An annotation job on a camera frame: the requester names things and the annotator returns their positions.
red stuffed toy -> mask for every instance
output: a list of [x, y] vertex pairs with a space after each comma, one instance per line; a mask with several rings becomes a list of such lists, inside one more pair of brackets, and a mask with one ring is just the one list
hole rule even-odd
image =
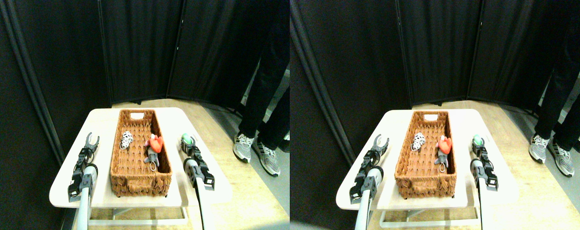
[[162, 151], [162, 145], [164, 145], [164, 140], [162, 137], [156, 136], [156, 134], [151, 134], [151, 138], [145, 142], [145, 146], [151, 146], [151, 149], [156, 153]]
[[449, 154], [449, 151], [452, 150], [452, 139], [447, 138], [446, 136], [441, 136], [441, 140], [437, 143], [437, 147], [439, 147], [443, 153]]

black curtain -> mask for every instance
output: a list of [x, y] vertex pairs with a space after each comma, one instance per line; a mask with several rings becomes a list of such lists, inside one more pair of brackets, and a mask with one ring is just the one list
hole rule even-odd
[[290, 158], [292, 178], [298, 178], [290, 182], [291, 219], [353, 229], [357, 213], [338, 208], [336, 191], [384, 113], [410, 109], [395, 3], [290, 6], [290, 72], [297, 89], [290, 132], [292, 142], [300, 143]]
[[58, 170], [0, 9], [0, 230], [60, 228], [62, 210], [49, 203]]
[[399, 0], [398, 6], [411, 104], [464, 99], [480, 2]]
[[349, 166], [318, 107], [294, 46], [292, 56], [290, 80], [296, 90], [290, 92], [290, 133], [292, 142], [300, 144], [292, 145], [290, 157], [290, 219], [330, 230], [352, 229], [357, 212], [342, 210], [335, 201]]
[[63, 154], [92, 109], [111, 107], [95, 1], [17, 1], [17, 17]]
[[237, 108], [281, 3], [186, 2], [167, 96]]
[[296, 6], [355, 156], [384, 113], [410, 109], [395, 3], [297, 1]]
[[111, 102], [165, 98], [182, 0], [102, 0]]
[[469, 99], [537, 106], [564, 36], [565, 9], [547, 0], [485, 0]]

gray sneaker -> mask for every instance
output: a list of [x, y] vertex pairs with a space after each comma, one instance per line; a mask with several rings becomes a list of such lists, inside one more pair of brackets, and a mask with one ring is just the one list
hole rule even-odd
[[272, 175], [273, 177], [279, 176], [281, 171], [279, 170], [279, 166], [277, 165], [277, 155], [275, 151], [269, 149], [262, 142], [257, 142], [257, 149], [255, 152], [260, 158], [260, 164], [264, 168], [264, 170]]
[[244, 134], [237, 134], [235, 136], [235, 146], [232, 147], [232, 151], [238, 160], [242, 162], [250, 162], [251, 160], [251, 145], [253, 143], [253, 138], [248, 138]]
[[533, 135], [533, 138], [530, 138], [530, 148], [528, 149], [528, 153], [530, 153], [533, 160], [541, 164], [546, 161], [546, 148], [548, 142], [550, 142], [550, 140], [545, 140], [537, 134]]
[[554, 155], [556, 166], [560, 173], [567, 177], [572, 177], [575, 175], [575, 168], [573, 167], [573, 161], [570, 159], [570, 152], [565, 149], [560, 148], [558, 144], [554, 141], [551, 145], [548, 145], [548, 149]]

green ball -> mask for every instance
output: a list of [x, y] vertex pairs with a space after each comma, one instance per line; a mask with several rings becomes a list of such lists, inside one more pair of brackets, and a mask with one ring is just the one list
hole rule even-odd
[[190, 138], [190, 135], [188, 135], [187, 133], [184, 133], [184, 134], [181, 136], [181, 139], [182, 139], [182, 140], [183, 140], [185, 143], [187, 143], [188, 145], [191, 145], [191, 144], [192, 144], [192, 138]]
[[482, 145], [482, 139], [479, 136], [479, 134], [475, 134], [475, 136], [473, 136], [473, 142], [475, 142], [476, 145]]

brown woven basket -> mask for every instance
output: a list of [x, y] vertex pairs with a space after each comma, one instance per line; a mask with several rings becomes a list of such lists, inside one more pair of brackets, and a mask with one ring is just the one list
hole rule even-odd
[[[425, 120], [424, 115], [437, 114], [437, 120]], [[421, 132], [426, 143], [419, 151], [411, 151], [415, 134]], [[450, 197], [456, 188], [456, 161], [454, 146], [447, 156], [449, 167], [440, 172], [436, 143], [441, 135], [452, 137], [449, 117], [446, 111], [415, 111], [403, 142], [394, 177], [398, 191], [403, 198], [409, 197]]]
[[[143, 113], [142, 119], [133, 119], [130, 114]], [[130, 131], [134, 139], [127, 149], [119, 149], [124, 132]], [[150, 164], [143, 162], [148, 147], [145, 141], [151, 134], [161, 136], [160, 126], [154, 110], [123, 109], [119, 112], [113, 156], [111, 159], [111, 185], [117, 196], [164, 196], [169, 193], [171, 170], [166, 144], [158, 153], [160, 166], [152, 171]]]

